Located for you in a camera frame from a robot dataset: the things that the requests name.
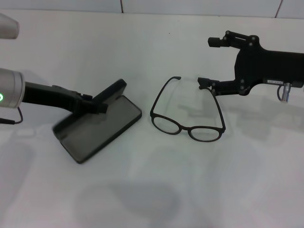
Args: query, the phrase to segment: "white wall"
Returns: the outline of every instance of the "white wall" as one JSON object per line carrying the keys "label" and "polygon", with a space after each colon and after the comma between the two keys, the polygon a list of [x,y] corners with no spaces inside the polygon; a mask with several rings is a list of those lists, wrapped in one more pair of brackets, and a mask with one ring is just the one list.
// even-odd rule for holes
{"label": "white wall", "polygon": [[304,19],[304,0],[284,0],[278,18]]}
{"label": "white wall", "polygon": [[120,0],[0,0],[0,8],[121,12]]}
{"label": "white wall", "polygon": [[126,13],[274,17],[281,0],[123,0]]}

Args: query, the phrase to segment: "label sticker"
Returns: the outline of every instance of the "label sticker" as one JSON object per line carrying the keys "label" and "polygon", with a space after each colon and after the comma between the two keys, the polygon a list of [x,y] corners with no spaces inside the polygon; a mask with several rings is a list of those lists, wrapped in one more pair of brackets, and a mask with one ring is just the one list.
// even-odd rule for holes
{"label": "label sticker", "polygon": [[279,84],[279,85],[283,85],[283,82],[280,81],[274,81],[274,80],[267,80],[268,83],[272,83],[272,84]]}

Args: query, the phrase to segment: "white table surface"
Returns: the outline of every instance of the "white table surface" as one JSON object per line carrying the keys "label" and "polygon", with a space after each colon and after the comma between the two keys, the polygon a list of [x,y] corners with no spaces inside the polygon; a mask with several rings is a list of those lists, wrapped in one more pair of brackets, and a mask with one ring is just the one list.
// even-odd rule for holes
{"label": "white table surface", "polygon": [[[2,68],[92,95],[123,78],[124,94],[143,111],[79,165],[52,133],[68,112],[22,104],[24,122],[0,126],[0,227],[304,227],[302,89],[292,89],[288,105],[272,85],[218,97],[227,130],[214,143],[166,135],[149,117],[172,76],[183,80],[171,97],[168,87],[157,112],[185,125],[191,111],[202,118],[208,112],[197,77],[234,79],[238,50],[210,48],[209,37],[231,30],[260,36],[266,49],[304,53],[304,20],[0,12],[20,22],[17,40],[0,40]],[[8,116],[17,119],[17,110],[2,108]]]}

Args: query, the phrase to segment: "black eyeglass frame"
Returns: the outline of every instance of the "black eyeglass frame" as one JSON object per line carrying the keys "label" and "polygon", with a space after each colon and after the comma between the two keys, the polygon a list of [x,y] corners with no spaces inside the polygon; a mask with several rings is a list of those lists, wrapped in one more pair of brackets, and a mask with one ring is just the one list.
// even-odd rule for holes
{"label": "black eyeglass frame", "polygon": [[[219,116],[220,116],[220,119],[221,119],[221,122],[222,122],[222,126],[223,126],[222,128],[219,128],[219,127],[210,127],[210,126],[193,126],[193,127],[185,127],[185,126],[179,124],[178,122],[176,122],[176,121],[173,120],[173,119],[170,119],[170,118],[168,118],[168,117],[166,117],[166,116],[164,116],[164,115],[159,115],[159,114],[154,113],[155,106],[156,106],[156,104],[157,104],[157,102],[158,102],[158,100],[159,100],[159,98],[160,98],[162,92],[164,91],[164,89],[165,89],[165,87],[167,86],[167,84],[168,84],[171,80],[173,80],[173,79],[181,80],[181,77],[172,77],[172,78],[170,78],[170,79],[165,83],[165,85],[162,87],[162,89],[161,89],[161,91],[159,92],[159,94],[157,95],[156,100],[155,100],[155,102],[154,102],[154,104],[153,104],[153,106],[152,106],[152,109],[151,109],[151,111],[150,111],[150,117],[152,118],[152,124],[153,124],[158,130],[160,130],[161,132],[164,132],[164,133],[166,133],[166,134],[171,134],[171,135],[177,135],[177,134],[181,133],[182,130],[188,131],[188,135],[189,135],[192,139],[194,139],[195,141],[198,141],[198,142],[210,143],[210,142],[214,142],[214,141],[219,140],[219,139],[222,137],[222,134],[223,134],[223,133],[225,132],[225,130],[226,130],[226,125],[225,125],[224,117],[223,117],[222,111],[221,111],[221,109],[220,109],[218,100],[216,99],[216,97],[214,96],[214,94],[212,93],[212,91],[211,91],[208,87],[205,87],[205,88],[200,87],[200,89],[207,89],[207,90],[209,90],[209,92],[212,94],[212,96],[213,96],[213,98],[214,98],[214,101],[215,101],[215,103],[216,103],[216,105],[217,105],[217,108],[218,108]],[[155,122],[154,122],[154,119],[157,118],[157,117],[166,119],[166,120],[168,120],[168,121],[170,121],[170,122],[176,124],[176,125],[179,127],[179,130],[176,131],[176,132],[174,132],[174,133],[170,133],[170,132],[166,132],[166,131],[160,129],[160,128],[155,124]],[[196,138],[192,135],[191,131],[194,130],[194,129],[198,129],[198,128],[200,128],[200,129],[201,129],[201,128],[204,128],[204,129],[212,129],[212,130],[215,130],[215,131],[218,132],[218,137],[217,137],[216,139],[213,139],[213,140],[199,140],[199,139],[196,139]]]}

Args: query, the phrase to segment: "eyeglasses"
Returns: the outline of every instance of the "eyeglasses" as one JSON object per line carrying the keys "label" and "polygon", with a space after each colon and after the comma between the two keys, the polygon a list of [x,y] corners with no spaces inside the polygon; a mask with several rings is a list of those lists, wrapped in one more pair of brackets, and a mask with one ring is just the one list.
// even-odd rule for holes
{"label": "eyeglasses", "polygon": [[164,132],[166,134],[171,134],[171,135],[177,135],[177,134],[181,133],[182,130],[188,131],[188,135],[192,139],[199,141],[199,142],[209,143],[209,142],[214,142],[214,141],[220,139],[222,134],[225,132],[226,126],[225,126],[222,111],[219,107],[219,103],[218,103],[216,97],[213,95],[212,91],[208,87],[204,87],[204,88],[200,87],[200,89],[207,89],[212,94],[212,97],[214,98],[214,101],[218,107],[219,116],[220,116],[220,119],[222,121],[222,126],[223,126],[222,128],[209,127],[209,126],[185,127],[185,126],[180,125],[178,122],[176,122],[173,119],[170,119],[166,116],[154,113],[155,106],[156,106],[163,90],[165,89],[166,85],[172,79],[180,80],[181,77],[170,78],[166,82],[166,84],[162,87],[162,89],[161,89],[160,93],[158,94],[158,96],[152,106],[152,109],[150,111],[150,116],[152,118],[153,125],[161,132]]}

